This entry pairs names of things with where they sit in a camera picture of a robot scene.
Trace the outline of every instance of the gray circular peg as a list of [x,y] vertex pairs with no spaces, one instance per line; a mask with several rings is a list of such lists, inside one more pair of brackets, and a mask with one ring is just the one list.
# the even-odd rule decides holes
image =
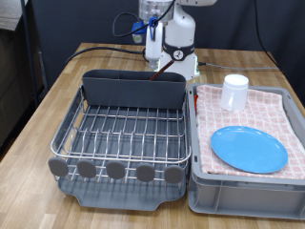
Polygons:
[[60,157],[53,157],[49,160],[51,173],[58,177],[64,177],[68,174],[69,169],[66,160]]
[[81,177],[93,178],[96,177],[96,169],[93,161],[81,159],[77,162],[77,170]]
[[122,161],[109,161],[106,170],[108,176],[113,179],[121,179],[125,176],[125,165]]
[[136,168],[136,177],[143,182],[150,182],[154,179],[154,168],[151,164],[140,164]]
[[168,183],[180,183],[183,179],[183,170],[180,166],[172,165],[164,170],[164,179]]

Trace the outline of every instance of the wall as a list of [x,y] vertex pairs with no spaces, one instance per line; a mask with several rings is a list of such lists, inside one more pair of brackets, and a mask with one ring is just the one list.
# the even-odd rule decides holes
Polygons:
[[[122,11],[137,13],[137,0],[32,0],[49,85],[81,42],[132,44],[112,36],[112,21]],[[303,104],[305,93],[304,0],[257,0],[265,47],[285,71]],[[254,0],[218,0],[212,7],[185,7],[196,21],[198,48],[260,51],[254,23]],[[132,18],[118,23],[129,31]]]

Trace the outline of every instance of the pink towel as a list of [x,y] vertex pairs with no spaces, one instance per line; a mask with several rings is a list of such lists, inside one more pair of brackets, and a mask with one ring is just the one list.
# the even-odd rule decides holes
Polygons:
[[[280,94],[249,90],[246,109],[230,113],[220,106],[222,89],[211,86],[197,88],[197,131],[200,145],[201,172],[246,177],[303,179],[305,150],[284,112]],[[280,171],[257,175],[242,172],[222,161],[211,149],[210,139],[215,131],[227,126],[248,126],[277,138],[288,152],[288,163]]]

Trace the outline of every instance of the wooden table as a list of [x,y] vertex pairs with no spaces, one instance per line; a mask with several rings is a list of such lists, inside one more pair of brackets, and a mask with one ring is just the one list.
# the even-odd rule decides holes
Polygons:
[[[83,50],[109,46],[142,51],[143,47],[82,44]],[[196,50],[199,61],[231,67],[268,67],[273,63],[264,52]],[[112,51],[86,52],[61,73],[26,128],[0,163],[1,228],[305,228],[303,221],[257,219],[196,214],[187,198],[163,203],[155,212],[121,211],[81,207],[77,199],[59,191],[50,173],[50,144],[63,120],[82,75],[92,69],[148,71],[141,55]],[[229,71],[200,67],[193,82],[222,83],[229,73],[243,73],[251,85],[286,88],[299,110],[305,110],[280,71]]]

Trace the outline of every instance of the cable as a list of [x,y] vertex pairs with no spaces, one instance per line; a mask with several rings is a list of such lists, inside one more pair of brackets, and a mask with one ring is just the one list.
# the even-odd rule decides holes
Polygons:
[[150,61],[146,58],[145,54],[146,54],[146,48],[143,50],[143,59],[145,59],[146,62],[150,62]]
[[[167,10],[162,14],[162,16],[159,17],[154,23],[158,23],[159,21],[161,21],[161,20],[166,16],[166,14],[168,14],[168,12],[171,10],[171,8],[172,8],[174,2],[175,2],[175,0],[173,0],[173,1],[171,2],[171,4],[170,4],[170,6],[168,7],[168,9],[167,9]],[[135,30],[135,31],[130,31],[130,32],[128,32],[128,33],[121,34],[121,35],[116,35],[115,32],[114,32],[114,23],[113,23],[113,26],[112,26],[112,33],[113,33],[113,35],[116,36],[116,37],[124,37],[124,36],[132,35],[132,34],[134,34],[135,32],[142,31],[144,28],[147,28],[148,26],[149,26],[149,24],[146,24],[145,26],[143,26],[143,27],[141,27],[141,28],[139,28],[139,29],[137,29],[137,30]]]
[[70,57],[67,59],[65,66],[67,66],[68,63],[69,63],[73,58],[75,58],[77,55],[82,54],[82,53],[84,53],[84,52],[95,51],[95,50],[111,50],[111,51],[125,52],[125,53],[130,53],[130,54],[142,54],[143,57],[144,57],[144,56],[145,56],[145,50],[146,50],[146,49],[144,49],[142,52],[137,52],[137,51],[128,51],[128,50],[122,50],[122,49],[111,48],[111,47],[93,47],[93,48],[88,48],[88,49],[85,49],[85,50],[83,50],[83,51],[77,52],[77,53],[73,54],[72,56],[70,56]]
[[170,6],[168,7],[168,9],[163,13],[163,15],[162,15],[158,20],[156,20],[155,23],[161,21],[161,20],[166,16],[166,14],[168,14],[168,12],[171,10],[171,8],[172,8],[174,2],[175,2],[175,0],[173,0],[173,1],[171,2],[171,4],[170,4]]
[[268,52],[266,51],[266,49],[261,41],[259,27],[258,27],[258,10],[257,10],[256,0],[254,0],[254,5],[255,5],[255,26],[256,26],[256,33],[257,33],[257,38],[258,38],[259,44],[260,44],[261,48],[263,49],[263,51],[267,54],[267,56],[274,62],[274,64],[278,67],[278,69],[284,74],[284,72],[279,68],[276,61],[268,54]]
[[122,12],[122,13],[118,14],[117,17],[115,17],[115,19],[113,21],[113,24],[112,24],[112,33],[113,33],[113,36],[122,36],[122,35],[116,35],[115,34],[115,23],[116,23],[117,19],[120,16],[123,16],[123,15],[131,15],[131,16],[135,17],[138,22],[140,21],[140,18],[137,15],[135,15],[135,14],[133,14],[131,12]]
[[209,64],[209,63],[202,63],[199,62],[198,66],[212,66],[212,67],[216,67],[216,68],[221,68],[221,69],[230,69],[230,70],[241,70],[241,71],[247,71],[247,70],[279,70],[279,68],[276,67],[263,67],[263,68],[231,68],[231,67],[225,67],[225,66],[221,66],[221,65],[214,65],[214,64]]

